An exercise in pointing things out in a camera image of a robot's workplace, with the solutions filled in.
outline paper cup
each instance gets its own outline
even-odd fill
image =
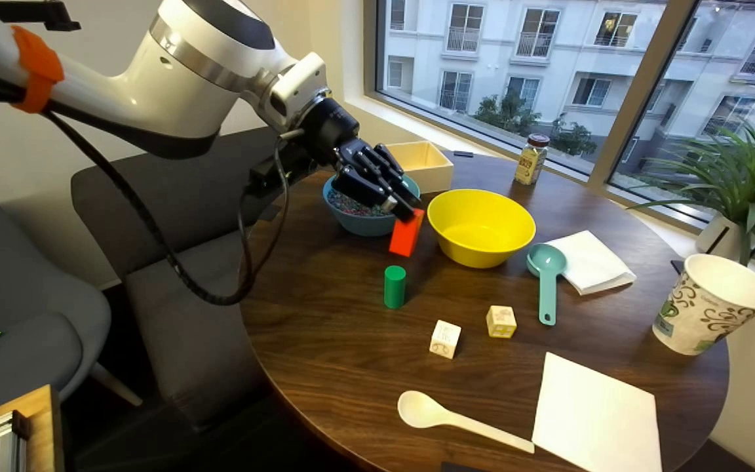
[[[755,270],[715,255],[690,255],[652,333],[671,352],[698,357],[755,318]]]

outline cord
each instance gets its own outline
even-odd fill
[[[15,101],[21,99],[13,90],[0,90],[0,101]],[[145,223],[145,228],[149,230],[149,235],[158,242],[158,246],[163,246],[171,270],[180,277],[180,282],[200,297],[208,305],[220,305],[220,306],[232,306],[239,305],[254,285],[256,272],[264,268],[264,263],[271,260],[280,230],[284,230],[284,221],[289,214],[289,176],[284,172],[280,166],[280,149],[285,143],[289,137],[284,137],[284,143],[276,149],[274,160],[276,160],[276,169],[280,179],[280,193],[284,193],[284,213],[277,217],[277,225],[274,230],[274,238],[267,243],[267,249],[263,252],[260,263],[251,265],[251,249],[250,249],[250,230],[243,223],[243,200],[246,190],[241,190],[239,196],[239,235],[241,235],[241,277],[233,293],[213,293],[208,291],[201,282],[194,280],[194,274],[180,265],[175,249],[171,246],[165,230],[158,225],[158,221],[153,217],[149,208],[141,202],[141,196],[136,193],[136,188],[116,169],[116,166],[99,155],[99,149],[95,149],[73,126],[69,126],[57,112],[52,110],[41,110],[41,114],[56,122],[110,180],[114,185],[128,200],[128,205],[133,208],[133,213],[138,214],[138,221]]]

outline round wooden table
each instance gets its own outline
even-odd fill
[[[534,242],[591,228],[638,272],[638,282],[596,297],[559,280],[559,326],[546,328],[525,252],[495,270],[467,270],[441,255],[426,223],[416,252],[393,256],[389,238],[357,238],[335,225],[319,200],[323,179],[292,188],[284,235],[243,301],[243,320],[280,399],[332,447],[399,472],[574,468],[547,450],[530,455],[457,428],[415,430],[397,415],[399,394],[416,388],[533,438],[547,352],[655,394],[663,468],[709,441],[726,395],[726,344],[679,357],[652,337],[652,318],[677,282],[677,255],[622,208],[555,172],[542,172],[534,188],[512,188],[537,221]],[[382,306],[385,265],[409,272],[409,301],[397,311]],[[512,341],[488,337],[491,305],[513,306]],[[431,354],[435,320],[462,326],[453,360]]]

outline chair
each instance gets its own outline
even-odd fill
[[[220,137],[201,156],[136,155],[114,166],[145,200],[190,272],[204,287],[232,293],[241,265],[239,193],[250,168],[274,149],[276,133],[256,128]],[[251,354],[241,306],[196,299],[99,168],[78,169],[72,196],[128,293],[161,395],[194,430],[208,430],[264,394],[267,379]],[[263,210],[264,202],[246,205],[246,223]]]
[[[69,399],[90,371],[116,379],[97,364],[108,331],[106,297],[56,268],[0,208],[0,403],[47,382]]]

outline small wooden cube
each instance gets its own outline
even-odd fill
[[[491,337],[512,337],[517,331],[513,308],[504,305],[491,305],[486,311],[486,326]]]
[[[439,320],[435,331],[431,335],[431,352],[439,357],[453,360],[457,345],[460,345],[460,335],[462,335],[460,326]]]

